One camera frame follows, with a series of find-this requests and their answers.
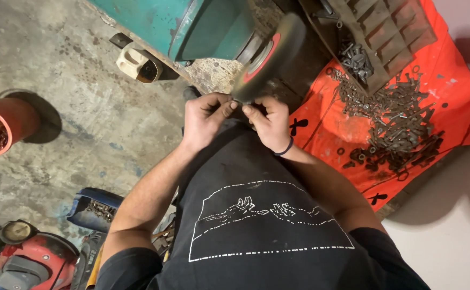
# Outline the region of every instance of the white wall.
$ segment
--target white wall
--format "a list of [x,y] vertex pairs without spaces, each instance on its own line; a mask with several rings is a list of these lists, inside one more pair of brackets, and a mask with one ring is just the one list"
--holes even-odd
[[[470,0],[433,0],[470,67]],[[433,290],[470,289],[470,148],[383,222]]]
[[470,149],[383,224],[433,290],[470,289]]

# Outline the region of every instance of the forearm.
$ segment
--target forearm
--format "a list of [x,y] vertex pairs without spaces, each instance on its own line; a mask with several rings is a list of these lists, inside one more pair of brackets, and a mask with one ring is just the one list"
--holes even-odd
[[183,145],[152,168],[124,199],[110,233],[123,230],[152,231],[169,207],[178,182],[195,153]]
[[296,145],[283,158],[309,194],[345,231],[372,225],[385,232],[367,200],[337,170]]

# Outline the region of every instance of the drawing of hands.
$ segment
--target drawing of hands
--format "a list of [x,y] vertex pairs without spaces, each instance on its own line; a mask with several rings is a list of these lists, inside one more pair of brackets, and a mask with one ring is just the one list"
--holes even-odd
[[288,203],[273,204],[270,212],[277,218],[289,221],[291,223],[305,223],[305,224],[321,224],[312,219],[314,216],[321,212],[321,209],[316,206],[311,211],[306,211],[301,208],[293,208]]
[[232,221],[239,221],[241,219],[245,219],[245,218],[256,216],[256,215],[264,215],[264,214],[269,213],[269,211],[266,209],[255,212],[252,210],[254,207],[255,207],[255,204],[253,204],[253,200],[251,199],[251,197],[246,197],[244,198],[244,200],[239,198],[238,203],[230,206],[224,213],[207,216],[201,220],[204,220],[204,221],[219,220],[222,222],[232,222]]

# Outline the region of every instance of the black t-shirt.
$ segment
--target black t-shirt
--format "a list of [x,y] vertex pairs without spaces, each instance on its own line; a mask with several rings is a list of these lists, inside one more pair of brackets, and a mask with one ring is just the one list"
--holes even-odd
[[170,260],[124,250],[96,289],[428,289],[388,235],[345,233],[242,124],[189,170]]

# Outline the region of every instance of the bucket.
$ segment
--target bucket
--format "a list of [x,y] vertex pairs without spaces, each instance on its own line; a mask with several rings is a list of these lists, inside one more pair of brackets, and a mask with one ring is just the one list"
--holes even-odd
[[36,110],[28,103],[12,97],[0,99],[0,121],[8,133],[7,144],[4,147],[0,145],[0,155],[16,142],[31,136],[40,126]]

